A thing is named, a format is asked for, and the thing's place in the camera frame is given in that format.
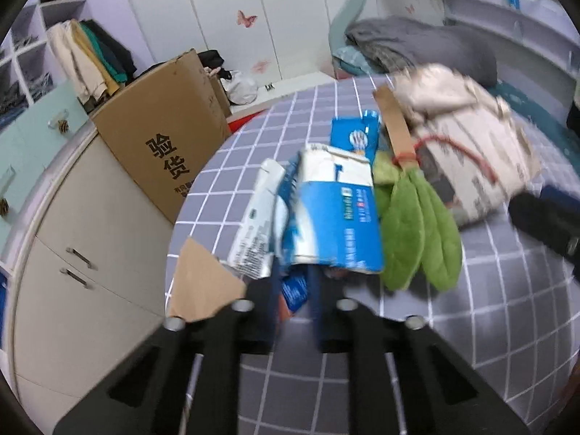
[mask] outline pillow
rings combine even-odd
[[[332,56],[362,70],[365,74],[376,75],[380,73],[370,66],[366,57],[355,46],[344,46],[336,49]]]

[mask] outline green plush leaf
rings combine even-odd
[[[376,213],[379,216],[379,221],[389,210],[391,194],[393,194],[393,185],[375,186]]]
[[[463,252],[459,230],[453,215],[423,174],[414,170],[410,176],[417,188],[425,227],[421,266],[427,280],[437,290],[446,291],[456,286],[461,273]]]
[[[392,185],[401,176],[401,170],[393,165],[391,157],[385,151],[379,150],[372,164],[372,178],[375,185]]]
[[[385,269],[381,279],[390,290],[407,289],[423,256],[425,230],[417,189],[404,172],[393,187],[381,221]]]

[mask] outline yellow garment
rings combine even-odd
[[[107,86],[107,93],[109,94],[109,96],[112,96],[113,93],[115,93],[121,87],[115,80],[113,80],[111,75],[107,72],[107,69],[105,69],[104,65],[97,57],[97,55],[93,52],[93,46],[91,45],[91,41],[86,36],[85,32],[82,30],[82,27],[80,27],[77,20],[70,21],[70,29],[72,31],[72,38],[74,42],[87,55],[87,57],[91,59],[91,62],[95,64],[95,67],[103,76],[105,85]]]

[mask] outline brown paper piece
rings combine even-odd
[[[167,315],[187,322],[213,316],[223,306],[243,298],[246,285],[191,237],[183,244],[173,275]]]
[[[401,107],[393,92],[387,85],[378,87],[373,96],[381,112],[383,124],[387,128],[391,146],[395,157],[401,154],[414,154],[414,142],[407,127],[407,122],[402,115]],[[414,160],[401,160],[401,168],[406,170],[408,168],[417,167],[419,164]]]

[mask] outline gray bedding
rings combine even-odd
[[[498,81],[497,61],[481,36],[464,26],[431,26],[391,16],[353,23],[346,37],[386,73],[441,63],[484,87]]]

